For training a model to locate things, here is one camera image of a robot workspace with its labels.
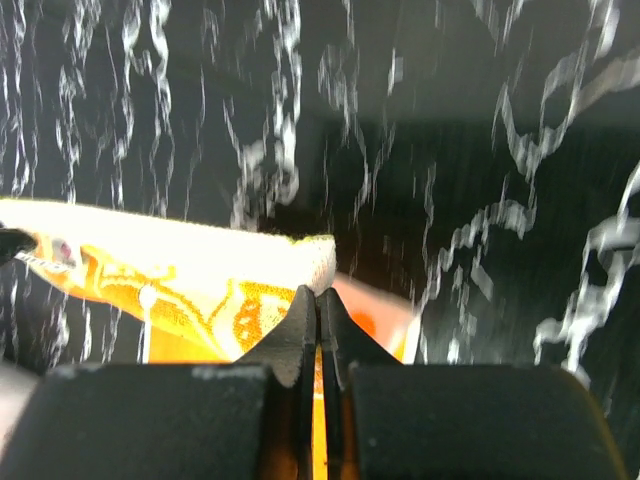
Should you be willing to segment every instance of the cloth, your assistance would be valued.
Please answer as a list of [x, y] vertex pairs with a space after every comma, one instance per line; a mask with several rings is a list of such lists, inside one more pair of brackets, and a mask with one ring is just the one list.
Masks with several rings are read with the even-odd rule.
[[43, 200], [3, 199], [0, 211], [6, 227], [37, 240], [17, 258], [44, 280], [202, 345], [209, 361], [242, 356], [299, 285], [320, 294], [336, 271], [328, 235], [294, 241]]

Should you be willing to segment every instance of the metal jaw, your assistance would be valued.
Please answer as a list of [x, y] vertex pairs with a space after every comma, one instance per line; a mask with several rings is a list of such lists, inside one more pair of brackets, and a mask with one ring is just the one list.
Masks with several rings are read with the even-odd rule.
[[311, 478], [318, 347], [331, 480], [628, 478], [602, 413], [571, 375], [403, 366], [335, 290], [316, 299], [306, 287], [234, 364], [54, 369], [0, 478]]

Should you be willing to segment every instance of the dark surface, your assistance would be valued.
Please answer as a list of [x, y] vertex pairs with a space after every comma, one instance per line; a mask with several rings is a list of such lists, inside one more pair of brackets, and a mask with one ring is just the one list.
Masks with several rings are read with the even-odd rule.
[[[133, 53], [140, 59], [148, 50], [155, 68], [161, 56], [149, 27], [150, 1], [142, 3]], [[277, 18], [269, 18], [257, 1], [173, 3], [165, 28], [170, 122], [160, 115], [155, 150], [161, 109], [154, 75], [132, 68], [130, 90], [124, 82], [128, 2], [102, 2], [83, 66], [73, 28], [66, 40], [62, 35], [63, 23], [74, 23], [73, 2], [45, 0], [41, 12], [27, 9], [21, 41], [15, 3], [2, 1], [2, 194], [75, 198], [229, 225], [240, 168], [225, 109], [242, 151], [265, 137], [258, 176], [279, 178], [281, 134], [272, 121]], [[275, 4], [283, 12], [287, 2]], [[474, 10], [474, 4], [482, 8]], [[535, 198], [535, 222], [522, 239], [505, 222], [484, 222], [474, 248], [454, 249], [439, 294], [424, 308], [426, 341], [418, 355], [419, 362], [452, 360], [455, 337], [457, 362], [531, 364], [536, 326], [547, 317], [562, 318], [579, 286], [586, 235], [616, 214], [640, 159], [640, 95], [634, 88], [640, 6], [626, 0], [607, 10], [608, 4], [532, 0], [517, 12], [516, 3], [506, 0], [301, 1], [301, 113], [295, 129], [300, 187], [293, 202], [279, 205], [266, 221], [265, 205], [278, 195], [249, 182], [240, 195], [246, 215], [236, 224], [250, 227], [261, 217], [266, 230], [331, 231], [341, 271], [419, 304], [427, 279], [435, 278], [428, 273], [439, 249], [449, 247], [457, 228], [478, 212], [482, 225], [484, 209], [502, 198], [518, 202], [531, 220]], [[600, 8], [592, 12], [590, 5]], [[91, 16], [83, 18], [81, 31], [90, 32]], [[596, 51], [607, 45], [602, 38], [613, 39], [610, 49]], [[565, 62], [567, 82], [552, 92], [559, 78], [554, 69], [571, 54], [579, 61]], [[402, 75], [391, 89], [394, 55]], [[295, 76], [287, 55], [281, 58], [280, 86], [292, 92]], [[75, 95], [61, 90], [61, 70]], [[562, 124], [572, 91], [580, 92], [573, 97], [576, 115]], [[126, 98], [134, 107], [133, 123], [123, 114]], [[290, 97], [285, 115], [293, 118], [294, 107]], [[57, 124], [64, 133], [60, 145]], [[553, 148], [540, 125], [559, 128]], [[530, 166], [537, 168], [527, 169], [527, 156], [509, 143], [516, 135], [528, 139], [528, 158], [535, 160]], [[121, 156], [118, 141], [125, 147]], [[81, 146], [77, 164], [74, 146]], [[285, 181], [290, 176], [283, 175]], [[637, 209], [632, 198], [631, 217]], [[472, 278], [483, 234], [488, 246], [480, 264], [493, 282], [491, 299]], [[591, 262], [589, 272], [593, 282], [603, 283], [599, 262]], [[51, 292], [15, 262], [2, 269], [1, 287], [5, 353], [22, 365], [44, 372], [58, 362], [138, 358], [141, 327], [127, 315]], [[634, 477], [640, 468], [637, 289], [638, 272], [631, 269], [581, 361]], [[565, 356], [562, 344], [545, 345], [541, 360], [556, 364]]]
[[353, 448], [353, 417], [348, 392], [354, 365], [401, 364], [349, 317], [337, 292], [330, 288], [317, 300], [322, 346], [322, 385], [329, 480], [351, 478], [345, 469], [357, 469]]
[[560, 369], [366, 366], [351, 387], [362, 479], [628, 478], [602, 412]]
[[256, 365], [62, 366], [33, 394], [0, 478], [258, 478], [280, 436], [266, 419], [287, 425], [274, 395]]
[[[289, 393], [281, 405], [273, 405], [278, 422], [279, 409], [292, 412], [291, 444], [298, 464], [299, 480], [312, 473], [312, 414], [317, 343], [316, 303], [313, 292], [299, 287], [287, 315], [258, 344], [236, 360], [236, 364], [263, 364], [271, 367], [279, 384]], [[276, 425], [280, 431], [286, 425]]]

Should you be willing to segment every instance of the wet surface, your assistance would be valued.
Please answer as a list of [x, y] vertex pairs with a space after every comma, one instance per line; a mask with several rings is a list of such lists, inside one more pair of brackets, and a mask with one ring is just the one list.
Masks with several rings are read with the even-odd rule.
[[[173, 3], [1, 2], [2, 194], [331, 232], [422, 311], [417, 362], [566, 361], [637, 475], [640, 7]], [[0, 279], [8, 358], [139, 359], [126, 314]]]

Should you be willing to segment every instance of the dark background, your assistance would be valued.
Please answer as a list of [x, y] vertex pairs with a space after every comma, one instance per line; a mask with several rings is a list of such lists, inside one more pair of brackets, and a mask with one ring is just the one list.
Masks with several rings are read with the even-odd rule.
[[[154, 154], [157, 84], [148, 71], [131, 69], [133, 135], [121, 168], [114, 152], [127, 128], [122, 32], [134, 0], [27, 2], [23, 41], [19, 3], [0, 3], [0, 65], [7, 85], [6, 95], [0, 89], [3, 195], [68, 200], [75, 192], [78, 203], [228, 226], [241, 172], [225, 107], [233, 111], [241, 145], [265, 138], [267, 153], [258, 176], [265, 184], [278, 177], [278, 139], [270, 122], [277, 20], [270, 20], [257, 1], [173, 3], [164, 28], [171, 131], [165, 128]], [[287, 4], [275, 3], [279, 11]], [[535, 175], [535, 223], [523, 239], [501, 226], [489, 227], [482, 266], [493, 280], [491, 300], [469, 279], [475, 248], [462, 248], [442, 277], [439, 296], [423, 313], [427, 359], [444, 362], [449, 341], [461, 328], [460, 289], [453, 288], [460, 267], [468, 295], [464, 308], [477, 319], [475, 335], [464, 337], [460, 361], [531, 363], [536, 326], [544, 318], [562, 317], [578, 286], [587, 232], [616, 213], [640, 160], [640, 93], [620, 84], [633, 80], [634, 68], [640, 69], [632, 62], [640, 47], [640, 4], [621, 1], [609, 10], [619, 13], [615, 38], [606, 55], [595, 58], [602, 28], [586, 0], [532, 0], [513, 22], [508, 19], [516, 3], [475, 3], [482, 7], [477, 12], [467, 0], [301, 1], [301, 114], [295, 150], [300, 188], [291, 204], [278, 205], [269, 218], [265, 202], [273, 190], [249, 188], [246, 215], [266, 231], [334, 233], [341, 271], [417, 301], [427, 284], [427, 225], [426, 251], [433, 261], [438, 249], [449, 246], [455, 229], [500, 201], [505, 182], [505, 197], [527, 206], [530, 188], [509, 149], [509, 127], [538, 141], [540, 124], [561, 125], [572, 84], [558, 88], [543, 113], [545, 81], [563, 57], [584, 52], [580, 85], [605, 85], [598, 75], [610, 72], [608, 87], [542, 160]], [[81, 32], [91, 31], [92, 8], [101, 6], [101, 14], [84, 68], [76, 71], [82, 61], [77, 54], [74, 60], [74, 45], [81, 35], [73, 32], [73, 15], [82, 12], [82, 5]], [[148, 55], [155, 68], [161, 57], [149, 27], [151, 1], [140, 5], [133, 55]], [[63, 25], [69, 21], [65, 41]], [[396, 63], [402, 75], [389, 93], [394, 55], [402, 59], [402, 68]], [[607, 70], [627, 56], [625, 69]], [[292, 91], [285, 60], [282, 70]], [[61, 89], [61, 70], [76, 87], [75, 95]], [[514, 117], [507, 127], [500, 114], [495, 120], [504, 85]], [[61, 149], [56, 125], [69, 131], [69, 101], [77, 133], [64, 137], [70, 141]], [[287, 102], [285, 111], [292, 109]], [[81, 147], [73, 168], [69, 145]], [[365, 164], [375, 189], [359, 205]], [[26, 181], [16, 183], [27, 166]], [[122, 197], [113, 188], [119, 178]], [[632, 216], [639, 213], [636, 207], [631, 204]], [[474, 245], [479, 244], [476, 238]], [[590, 273], [596, 281], [604, 274], [597, 262]], [[44, 372], [58, 362], [138, 358], [141, 327], [126, 314], [66, 299], [17, 263], [2, 269], [0, 287], [1, 345], [9, 359]], [[634, 476], [640, 468], [637, 290], [638, 271], [631, 269], [582, 362]], [[545, 348], [543, 361], [558, 363], [565, 353], [558, 346]], [[421, 348], [418, 361], [424, 357]]]

